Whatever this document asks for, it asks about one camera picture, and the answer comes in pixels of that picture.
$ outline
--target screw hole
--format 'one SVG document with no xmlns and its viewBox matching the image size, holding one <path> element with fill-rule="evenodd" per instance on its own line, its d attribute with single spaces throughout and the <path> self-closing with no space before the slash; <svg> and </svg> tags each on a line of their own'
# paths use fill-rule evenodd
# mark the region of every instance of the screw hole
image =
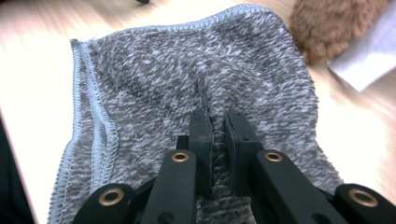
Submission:
<svg viewBox="0 0 396 224">
<path fill-rule="evenodd" d="M 329 218 L 321 213 L 313 213 L 311 217 L 318 224 L 330 224 L 331 223 Z"/>
<path fill-rule="evenodd" d="M 367 207 L 376 207 L 378 205 L 378 200 L 365 190 L 350 189 L 348 195 L 353 201 L 361 205 Z"/>
<path fill-rule="evenodd" d="M 188 159 L 189 159 L 189 155 L 186 154 L 186 153 L 183 153 L 183 152 L 175 153 L 175 154 L 173 154 L 173 156 L 172 156 L 172 160 L 173 160 L 173 161 L 178 161 L 178 162 L 186 161 L 186 160 L 188 160 Z"/>
<path fill-rule="evenodd" d="M 162 212 L 157 217 L 157 222 L 160 224 L 171 224 L 175 219 L 175 216 L 172 213 Z"/>
<path fill-rule="evenodd" d="M 277 154 L 277 153 L 275 153 L 275 152 L 267 152 L 267 153 L 265 153 L 265 158 L 268 161 L 282 161 L 283 160 L 282 156 Z"/>
<path fill-rule="evenodd" d="M 119 203 L 124 196 L 122 189 L 114 188 L 108 189 L 99 197 L 99 204 L 102 206 L 111 206 Z"/>
</svg>

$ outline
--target black plastic part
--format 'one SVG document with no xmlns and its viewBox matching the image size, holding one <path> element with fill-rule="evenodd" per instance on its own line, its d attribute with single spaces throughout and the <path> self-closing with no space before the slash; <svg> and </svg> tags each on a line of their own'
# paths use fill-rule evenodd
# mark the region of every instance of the black plastic part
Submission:
<svg viewBox="0 0 396 224">
<path fill-rule="evenodd" d="M 178 149 L 189 150 L 189 136 L 188 135 L 179 135 L 177 137 L 176 150 L 178 150 Z"/>
<path fill-rule="evenodd" d="M 124 184 L 108 184 L 97 189 L 76 214 L 73 224 L 124 224 L 130 214 L 134 190 Z"/>
<path fill-rule="evenodd" d="M 319 188 L 317 188 L 317 189 L 319 190 L 320 193 L 323 194 L 323 196 L 327 199 L 327 201 L 332 204 L 332 200 L 333 200 L 334 196 L 323 189 L 319 189 Z"/>
<path fill-rule="evenodd" d="M 276 212 L 267 203 L 263 203 L 255 197 L 250 199 L 250 208 L 257 224 L 278 224 Z"/>
<path fill-rule="evenodd" d="M 233 195 L 238 197 L 250 196 L 251 192 L 248 185 L 249 162 L 262 149 L 262 144 L 242 113 L 230 109 L 225 114 L 224 120 Z"/>
<path fill-rule="evenodd" d="M 149 0 L 136 0 L 136 1 L 143 4 L 149 3 Z"/>
<path fill-rule="evenodd" d="M 34 223 L 5 128 L 0 117 L 0 223 Z"/>
<path fill-rule="evenodd" d="M 347 223 L 284 153 L 262 150 L 252 166 L 279 223 Z"/>
<path fill-rule="evenodd" d="M 396 223 L 396 207 L 374 190 L 361 185 L 340 185 L 335 190 L 333 205 L 349 223 Z"/>
<path fill-rule="evenodd" d="M 142 224 L 196 222 L 196 161 L 194 153 L 188 150 L 181 149 L 165 154 L 148 198 Z"/>
<path fill-rule="evenodd" d="M 136 189 L 134 200 L 132 201 L 125 223 L 133 224 L 140 223 L 139 213 L 143 213 L 152 191 L 156 178 L 146 182 L 140 188 Z"/>
<path fill-rule="evenodd" d="M 210 119 L 203 109 L 196 109 L 190 114 L 190 135 L 188 150 L 197 157 L 197 195 L 206 196 L 211 190 L 213 133 Z"/>
</svg>

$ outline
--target fuzzy brown fabric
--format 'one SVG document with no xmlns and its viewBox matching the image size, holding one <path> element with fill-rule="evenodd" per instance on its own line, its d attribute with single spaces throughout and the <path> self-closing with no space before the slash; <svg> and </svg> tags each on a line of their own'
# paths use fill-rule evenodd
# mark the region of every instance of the fuzzy brown fabric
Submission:
<svg viewBox="0 0 396 224">
<path fill-rule="evenodd" d="M 308 64 L 343 52 L 364 35 L 391 0 L 296 0 L 290 32 Z"/>
</svg>

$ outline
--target table surface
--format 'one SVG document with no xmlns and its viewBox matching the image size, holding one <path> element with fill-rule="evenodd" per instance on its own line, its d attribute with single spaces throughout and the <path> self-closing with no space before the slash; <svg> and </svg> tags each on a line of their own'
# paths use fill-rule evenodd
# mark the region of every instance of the table surface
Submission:
<svg viewBox="0 0 396 224">
<path fill-rule="evenodd" d="M 0 109 L 36 223 L 46 223 L 62 153 L 71 139 L 69 40 L 129 27 L 197 21 L 242 3 L 270 7 L 288 25 L 294 0 L 9 0 L 0 4 Z M 317 140 L 347 183 L 396 203 L 396 73 L 356 92 L 326 65 L 308 67 L 318 103 Z"/>
</svg>

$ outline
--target heather gray cloth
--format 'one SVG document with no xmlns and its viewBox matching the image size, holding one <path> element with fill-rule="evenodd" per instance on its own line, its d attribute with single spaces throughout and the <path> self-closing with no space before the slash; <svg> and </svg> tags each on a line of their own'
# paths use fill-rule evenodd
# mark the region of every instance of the heather gray cloth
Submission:
<svg viewBox="0 0 396 224">
<path fill-rule="evenodd" d="M 316 142 L 317 97 L 303 58 L 271 9 L 233 7 L 202 21 L 72 41 L 74 134 L 64 151 L 49 223 L 70 223 L 107 183 L 134 189 L 207 110 L 214 134 L 213 197 L 199 223 L 254 223 L 249 198 L 230 196 L 223 115 L 243 111 L 265 148 L 289 155 L 312 183 L 342 183 Z"/>
</svg>

